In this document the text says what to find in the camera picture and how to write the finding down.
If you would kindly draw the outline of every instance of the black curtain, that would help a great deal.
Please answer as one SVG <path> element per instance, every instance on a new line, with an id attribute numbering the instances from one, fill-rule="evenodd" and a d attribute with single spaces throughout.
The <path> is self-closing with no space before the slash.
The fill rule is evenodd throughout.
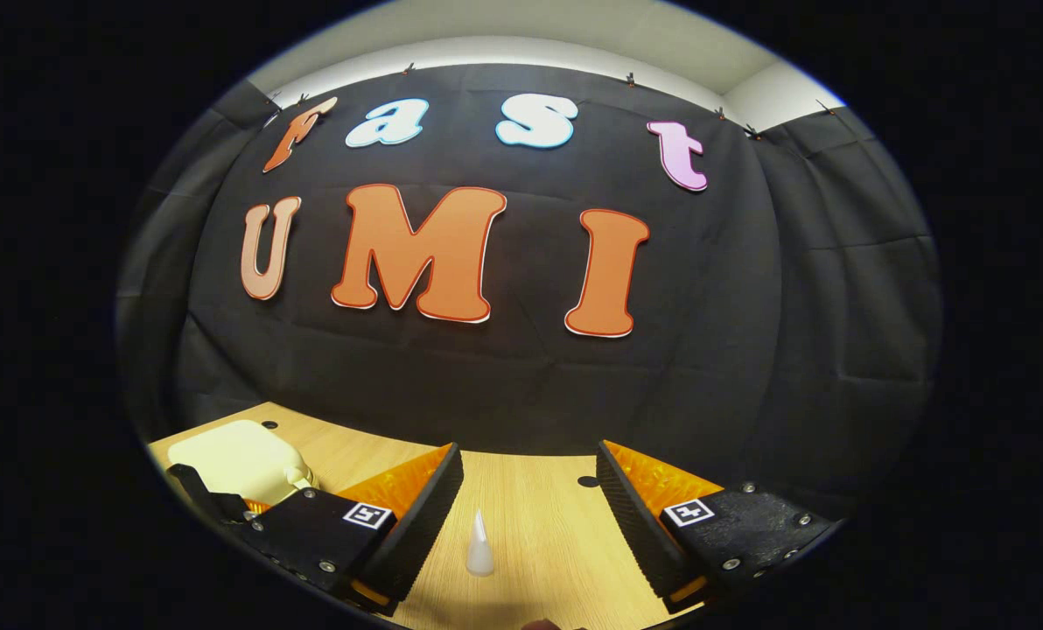
<path id="1" fill-rule="evenodd" d="M 503 100 L 526 92 L 578 104 L 568 143 L 499 143 Z M 336 107 L 263 175 L 293 112 L 333 95 Z M 430 102 L 420 135 L 345 146 L 366 112 L 405 97 Z M 916 427 L 942 326 L 937 260 L 909 185 L 847 108 L 756 137 L 649 88 L 502 64 L 347 84 L 264 130 L 270 105 L 252 88 L 248 102 L 247 124 L 218 116 L 169 160 L 165 171 L 190 187 L 154 183 L 169 193 L 149 188 L 142 203 L 118 320 L 149 439 L 272 399 L 475 451 L 590 454 L 612 439 L 707 479 L 769 483 L 840 518 Z M 662 171 L 646 130 L 654 120 L 701 141 L 694 166 L 706 191 Z M 412 299 L 397 312 L 331 302 L 350 228 L 345 195 L 370 183 L 396 185 L 414 227 L 451 188 L 507 196 L 486 244 L 488 322 L 425 318 Z M 238 274 L 242 217 L 289 195 L 302 205 L 285 280 L 273 299 L 253 300 Z M 627 338 L 562 325 L 580 295 L 589 241 L 579 215 L 589 208 L 650 226 Z"/>
<path id="2" fill-rule="evenodd" d="M 118 370 L 147 440 L 185 427 L 172 374 L 194 252 L 231 165 L 275 112 L 248 80 L 235 84 L 178 139 L 132 211 L 117 284 Z"/>

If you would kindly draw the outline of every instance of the orange letter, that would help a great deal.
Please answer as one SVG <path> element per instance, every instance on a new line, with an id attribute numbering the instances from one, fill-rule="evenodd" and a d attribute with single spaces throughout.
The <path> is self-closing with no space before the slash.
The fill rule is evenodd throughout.
<path id="1" fill-rule="evenodd" d="M 429 288 L 417 311 L 436 319 L 478 323 L 490 317 L 482 299 L 482 257 L 486 237 L 506 197 L 486 188 L 455 188 L 413 232 L 397 188 L 370 184 L 346 195 L 354 211 L 342 282 L 331 290 L 339 307 L 369 308 L 378 302 L 370 287 L 370 259 L 382 291 L 394 311 L 405 306 L 425 268 L 432 264 Z"/>
<path id="2" fill-rule="evenodd" d="M 258 239 L 261 225 L 269 216 L 267 204 L 254 204 L 245 213 L 245 239 L 242 240 L 242 286 L 249 297 L 269 299 L 281 288 L 285 274 L 285 245 L 289 240 L 292 215 L 300 210 L 300 197 L 285 197 L 273 208 L 273 250 L 269 252 L 269 267 L 264 274 L 258 271 Z"/>
<path id="3" fill-rule="evenodd" d="M 580 304 L 564 316 L 575 334 L 622 338 L 634 329 L 627 312 L 634 251 L 650 238 L 650 228 L 633 216 L 613 210 L 585 210 L 580 223 L 590 235 L 588 270 Z"/>
<path id="4" fill-rule="evenodd" d="M 334 103 L 337 100 L 336 96 L 331 96 L 330 99 L 323 100 L 322 103 L 292 119 L 292 123 L 289 124 L 289 130 L 285 131 L 285 138 L 281 140 L 281 144 L 277 144 L 273 156 L 270 156 L 269 161 L 266 161 L 265 171 L 262 172 L 272 171 L 277 166 L 285 164 L 285 161 L 289 160 L 289 155 L 292 154 L 292 145 L 300 143 L 308 136 L 308 132 L 311 131 L 311 127 L 315 124 L 315 121 L 318 120 L 318 115 L 331 112 L 331 107 L 334 107 Z"/>

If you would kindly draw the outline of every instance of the pink letter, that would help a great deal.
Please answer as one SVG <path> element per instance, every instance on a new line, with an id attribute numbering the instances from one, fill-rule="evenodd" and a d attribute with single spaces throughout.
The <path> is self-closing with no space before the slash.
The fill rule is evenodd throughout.
<path id="1" fill-rule="evenodd" d="M 665 174 L 673 179 L 678 187 L 688 188 L 689 191 L 703 191 L 709 187 L 709 179 L 702 173 L 693 170 L 693 156 L 704 154 L 701 144 L 694 139 L 689 139 L 685 132 L 685 125 L 679 122 L 647 122 L 646 128 L 651 134 L 658 137 L 658 145 L 661 148 L 661 167 L 665 168 Z"/>

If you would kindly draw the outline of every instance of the white plastic cone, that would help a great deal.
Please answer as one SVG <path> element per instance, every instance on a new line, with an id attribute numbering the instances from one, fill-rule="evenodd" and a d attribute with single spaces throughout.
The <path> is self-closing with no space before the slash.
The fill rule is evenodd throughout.
<path id="1" fill-rule="evenodd" d="M 466 571 L 477 578 L 488 577 L 494 572 L 494 556 L 490 543 L 486 541 L 486 526 L 482 525 L 482 510 L 475 514 L 475 527 L 470 528 L 470 546 L 466 548 Z"/>

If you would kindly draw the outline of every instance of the table surface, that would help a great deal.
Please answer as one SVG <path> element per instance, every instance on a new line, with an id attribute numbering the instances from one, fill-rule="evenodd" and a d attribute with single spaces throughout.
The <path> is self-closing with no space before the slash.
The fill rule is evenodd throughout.
<path id="1" fill-rule="evenodd" d="M 300 451 L 318 486 L 331 493 L 441 446 L 362 433 L 265 403 L 149 450 L 163 470 L 174 442 L 240 419 L 277 422 L 274 434 Z M 676 616 L 650 590 L 603 491 L 578 483 L 595 476 L 595 456 L 462 451 L 462 458 L 459 494 L 392 622 L 414 630 L 517 630 L 550 619 L 562 630 L 629 630 Z M 489 578 L 466 572 L 478 509 L 493 551 Z"/>

